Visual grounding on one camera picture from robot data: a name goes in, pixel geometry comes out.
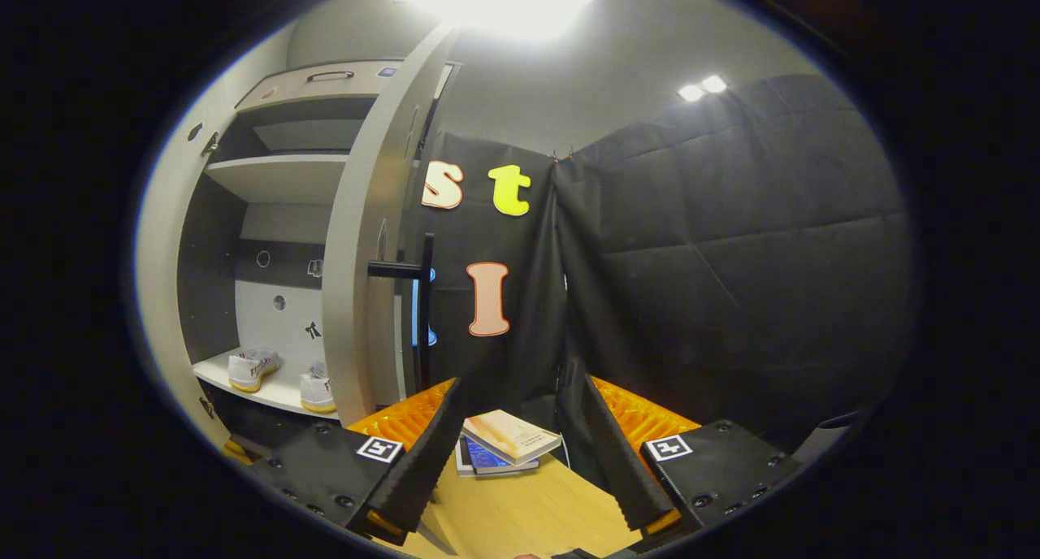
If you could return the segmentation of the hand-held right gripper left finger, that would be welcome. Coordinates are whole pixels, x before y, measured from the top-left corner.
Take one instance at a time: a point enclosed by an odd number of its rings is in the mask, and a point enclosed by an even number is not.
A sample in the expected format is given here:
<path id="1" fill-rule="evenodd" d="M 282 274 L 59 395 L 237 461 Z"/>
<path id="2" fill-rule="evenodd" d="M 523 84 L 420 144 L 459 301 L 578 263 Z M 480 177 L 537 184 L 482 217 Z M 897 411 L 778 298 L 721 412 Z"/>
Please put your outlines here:
<path id="1" fill-rule="evenodd" d="M 357 422 L 315 422 L 248 467 L 252 481 L 356 536 L 402 545 L 418 530 L 464 421 L 450 379 Z"/>

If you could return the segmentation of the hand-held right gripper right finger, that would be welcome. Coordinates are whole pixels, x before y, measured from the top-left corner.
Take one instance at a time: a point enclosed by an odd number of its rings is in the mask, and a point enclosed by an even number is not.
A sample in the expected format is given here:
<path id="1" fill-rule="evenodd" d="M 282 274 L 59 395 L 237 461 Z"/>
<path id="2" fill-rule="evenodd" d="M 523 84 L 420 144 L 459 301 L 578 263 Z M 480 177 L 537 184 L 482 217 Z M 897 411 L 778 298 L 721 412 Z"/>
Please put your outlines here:
<path id="1" fill-rule="evenodd" d="M 736 422 L 692 422 L 591 375 L 582 415 L 627 526 L 645 538 L 713 528 L 803 469 Z"/>

